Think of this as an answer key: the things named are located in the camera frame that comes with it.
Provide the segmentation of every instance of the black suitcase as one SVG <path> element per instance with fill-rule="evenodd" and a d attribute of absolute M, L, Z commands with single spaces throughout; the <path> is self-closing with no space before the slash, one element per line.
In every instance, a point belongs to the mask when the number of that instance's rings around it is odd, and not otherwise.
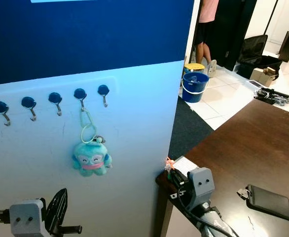
<path fill-rule="evenodd" d="M 264 69 L 271 67 L 276 70 L 277 76 L 275 79 L 278 78 L 282 60 L 262 55 L 266 41 L 267 35 L 254 36 L 244 40 L 238 59 L 240 66 L 237 74 L 250 79 L 254 68 Z"/>

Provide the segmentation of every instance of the card holder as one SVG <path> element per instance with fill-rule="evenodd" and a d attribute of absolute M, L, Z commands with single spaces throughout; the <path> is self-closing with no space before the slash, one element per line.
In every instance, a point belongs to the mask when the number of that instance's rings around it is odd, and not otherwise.
<path fill-rule="evenodd" d="M 249 184 L 238 195 L 246 199 L 248 208 L 289 220 L 289 199 Z"/>

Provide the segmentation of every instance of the yellow stool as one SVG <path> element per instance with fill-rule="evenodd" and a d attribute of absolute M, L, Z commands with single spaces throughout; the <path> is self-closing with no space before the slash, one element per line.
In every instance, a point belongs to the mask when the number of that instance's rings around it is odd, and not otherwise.
<path fill-rule="evenodd" d="M 184 65 L 184 72 L 195 72 L 195 71 L 203 71 L 205 66 L 199 63 L 188 63 Z"/>

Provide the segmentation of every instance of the wooden table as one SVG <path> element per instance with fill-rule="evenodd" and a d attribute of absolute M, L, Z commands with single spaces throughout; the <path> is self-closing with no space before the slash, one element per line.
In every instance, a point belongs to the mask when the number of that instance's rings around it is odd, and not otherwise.
<path fill-rule="evenodd" d="M 289 198 L 289 112 L 253 100 L 209 137 L 185 155 L 199 167 L 212 170 L 215 191 L 212 206 L 240 237 L 289 237 L 289 221 L 247 208 L 236 192 L 247 184 Z M 166 173 L 156 178 L 159 185 L 154 236 L 165 236 L 172 204 L 168 196 L 176 188 Z"/>

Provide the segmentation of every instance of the dark gray carpet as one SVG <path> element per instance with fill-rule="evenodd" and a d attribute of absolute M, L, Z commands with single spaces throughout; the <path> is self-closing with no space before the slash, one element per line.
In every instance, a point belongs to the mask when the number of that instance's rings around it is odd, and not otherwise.
<path fill-rule="evenodd" d="M 214 130 L 179 97 L 173 125 L 169 158 L 184 156 Z"/>

